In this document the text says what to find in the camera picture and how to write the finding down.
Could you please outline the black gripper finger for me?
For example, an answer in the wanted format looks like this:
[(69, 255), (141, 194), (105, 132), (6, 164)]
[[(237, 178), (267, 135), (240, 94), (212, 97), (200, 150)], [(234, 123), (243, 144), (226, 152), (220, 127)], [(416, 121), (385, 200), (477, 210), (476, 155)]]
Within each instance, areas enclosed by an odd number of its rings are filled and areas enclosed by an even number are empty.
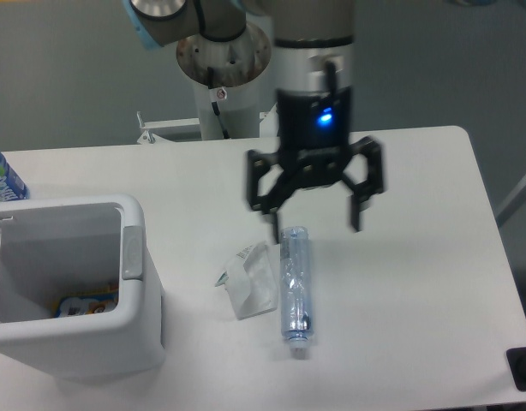
[(351, 191), (350, 226), (355, 232), (362, 230), (361, 214), (372, 196), (385, 192), (382, 145), (371, 135), (350, 145), (352, 156), (363, 156), (366, 160), (366, 179), (352, 180), (345, 172), (340, 181)]
[[(267, 194), (259, 194), (260, 179), (274, 165), (282, 168), (275, 185)], [(300, 172), (302, 164), (293, 151), (278, 150), (264, 153), (256, 150), (246, 152), (246, 201), (252, 211), (259, 211), (272, 226), (272, 237), (280, 240), (278, 210), (294, 192), (301, 187)]]

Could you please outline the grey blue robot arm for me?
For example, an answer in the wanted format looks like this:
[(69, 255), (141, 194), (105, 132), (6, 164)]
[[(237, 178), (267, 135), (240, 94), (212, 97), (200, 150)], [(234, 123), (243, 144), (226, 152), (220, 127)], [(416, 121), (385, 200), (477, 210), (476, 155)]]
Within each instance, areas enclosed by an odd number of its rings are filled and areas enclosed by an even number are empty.
[(247, 202), (278, 227), (280, 207), (297, 190), (342, 182), (351, 191), (351, 226), (361, 228), (363, 207), (385, 186), (380, 143), (370, 137), (350, 141), (353, 2), (127, 1), (123, 6), (151, 47), (195, 35), (233, 45), (248, 29), (247, 14), (271, 18), (279, 67), (279, 146), (273, 153), (247, 153)]

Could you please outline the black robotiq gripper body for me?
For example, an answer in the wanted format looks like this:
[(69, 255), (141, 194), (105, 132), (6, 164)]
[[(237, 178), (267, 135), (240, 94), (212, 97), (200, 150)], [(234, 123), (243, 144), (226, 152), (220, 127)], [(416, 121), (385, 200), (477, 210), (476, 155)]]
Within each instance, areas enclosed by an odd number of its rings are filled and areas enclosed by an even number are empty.
[(276, 189), (329, 187), (341, 179), (353, 157), (350, 150), (348, 87), (323, 93), (277, 91), (282, 169)]

